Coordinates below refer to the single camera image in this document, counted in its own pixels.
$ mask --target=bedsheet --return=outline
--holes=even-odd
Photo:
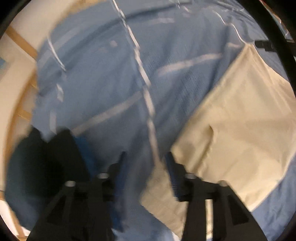
[[[153,160],[184,124],[245,43],[267,39],[235,1],[114,0],[60,23],[39,51],[32,124],[45,139],[60,127],[84,137],[100,171],[128,153],[114,210],[118,240],[173,240],[139,203]],[[275,53],[258,51],[287,79]],[[253,212],[269,240],[295,212],[296,163]]]

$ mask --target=wrinkled fabric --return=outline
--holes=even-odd
[[[115,204],[124,226],[118,238],[172,240],[170,230],[139,203],[154,165],[147,120],[152,117],[161,157],[245,42],[266,36],[235,1],[116,3],[132,34],[110,1],[68,17],[44,43],[37,61],[33,125],[46,139],[59,127],[83,136],[101,172],[126,151],[127,171]],[[132,37],[141,61],[136,60]],[[275,53],[259,53],[286,78]],[[139,62],[151,82],[145,96]],[[292,202],[289,208],[295,210]],[[288,216],[281,219],[288,221]],[[268,228],[265,232],[276,233]]]
[[[263,62],[253,45],[246,45],[171,151],[187,172],[206,182],[225,180],[253,211],[283,179],[296,152],[295,112],[290,84]],[[166,172],[155,164],[141,203],[181,238],[187,203],[176,200]],[[212,221],[207,215],[208,238]]]

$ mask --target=white stripe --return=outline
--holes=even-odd
[[[154,105],[153,105],[153,102],[152,102],[152,99],[151,99],[151,96],[150,96],[147,86],[143,87],[143,94],[144,94],[144,99],[145,99],[145,102],[147,105],[149,115],[150,115],[150,117],[154,117],[155,109],[154,109]]]
[[[118,105],[115,105],[111,109],[108,109],[107,111],[90,118],[88,121],[84,122],[83,124],[77,126],[74,129],[72,129],[72,133],[75,136],[82,134],[83,132],[87,131],[91,127],[98,125],[98,124],[102,123],[103,121],[106,121],[106,120],[110,119],[111,117],[127,110],[133,104],[135,104],[141,97],[142,97],[142,93],[140,91],[136,92],[134,95],[129,97],[126,101],[124,101]]]
[[[180,62],[177,62],[174,64],[169,64],[169,65],[163,66],[163,67],[159,68],[157,70],[157,72],[158,72],[159,76],[162,76],[162,75],[167,74],[169,72],[177,71],[177,70],[184,69],[184,68],[189,68],[191,66],[199,64],[199,63],[206,61],[206,60],[213,60],[213,59],[220,59],[220,58],[222,58],[222,53],[204,54],[204,55],[198,56],[198,57],[190,59],[190,60],[180,61]]]
[[[219,3],[219,4],[223,5],[223,6],[227,6],[227,7],[231,8],[232,11],[233,11],[233,10],[241,11],[241,12],[244,11],[244,8],[243,8],[243,9],[234,8],[232,5],[227,4],[227,3],[224,3],[224,2],[217,1],[217,3]]]
[[[158,146],[157,146],[156,130],[151,118],[147,120],[147,126],[149,130],[149,142],[152,149],[154,162],[160,162]]]
[[[182,6],[182,8],[185,9],[187,12],[192,13],[192,11],[186,8],[185,6]]]
[[[68,42],[71,38],[73,38],[75,35],[77,35],[81,30],[83,30],[85,27],[87,27],[87,24],[81,24],[79,27],[75,27],[65,33],[59,40],[57,40],[52,46],[54,45],[55,49],[58,50],[61,48],[66,42]],[[40,58],[38,61],[39,68],[42,68],[46,62],[48,61],[51,51],[47,50],[44,55]]]
[[[154,127],[154,123],[152,121],[154,115],[155,115],[155,109],[153,106],[153,102],[149,93],[149,87],[151,85],[151,82],[148,78],[147,73],[144,70],[142,61],[141,61],[141,56],[140,56],[140,45],[138,44],[131,28],[129,27],[129,25],[126,23],[125,20],[125,16],[123,14],[123,12],[121,11],[121,9],[119,9],[117,3],[115,0],[113,0],[114,6],[117,10],[118,13],[120,13],[120,15],[122,16],[121,20],[123,22],[124,27],[126,28],[127,32],[129,33],[130,38],[133,40],[135,48],[134,48],[134,52],[135,52],[135,60],[138,63],[139,66],[139,72],[143,78],[143,80],[145,81],[146,86],[143,87],[143,95],[144,95],[144,100],[149,112],[149,118],[147,121],[147,127],[148,127],[148,132],[149,132],[149,142],[150,142],[150,146],[151,146],[151,150],[152,150],[152,154],[153,154],[153,159],[154,162],[158,162],[160,161],[159,158],[159,153],[158,153],[158,146],[157,146],[157,138],[156,138],[156,130]]]
[[[61,102],[64,100],[64,91],[59,84],[57,84],[57,99]]]
[[[233,47],[233,48],[241,48],[242,46],[238,45],[238,44],[234,44],[234,43],[227,43],[228,47]]]
[[[48,44],[49,44],[49,46],[50,46],[50,48],[51,48],[51,50],[52,50],[53,55],[55,56],[55,58],[57,59],[57,61],[58,61],[59,64],[61,65],[61,68],[62,68],[64,71],[66,71],[66,68],[65,68],[64,64],[61,62],[61,60],[60,60],[59,57],[57,56],[57,53],[56,53],[56,51],[55,51],[55,49],[54,49],[54,47],[53,47],[53,45],[52,45],[52,41],[50,40],[50,37],[49,37],[49,36],[47,36],[47,41],[48,41]]]
[[[213,11],[218,17],[220,17],[220,19],[222,20],[222,23],[223,23],[225,26],[233,26],[234,29],[235,29],[235,31],[236,31],[236,33],[237,33],[237,35],[238,35],[238,37],[239,37],[239,39],[240,39],[244,44],[248,44],[247,42],[245,42],[245,41],[240,37],[239,32],[238,32],[237,28],[235,27],[235,25],[234,25],[233,23],[226,23],[226,22],[224,22],[223,18],[221,17],[221,15],[220,15],[219,13],[217,13],[215,10],[212,10],[212,11]]]
[[[176,3],[176,6],[178,7],[178,8],[180,8],[180,1],[178,0],[178,2]]]

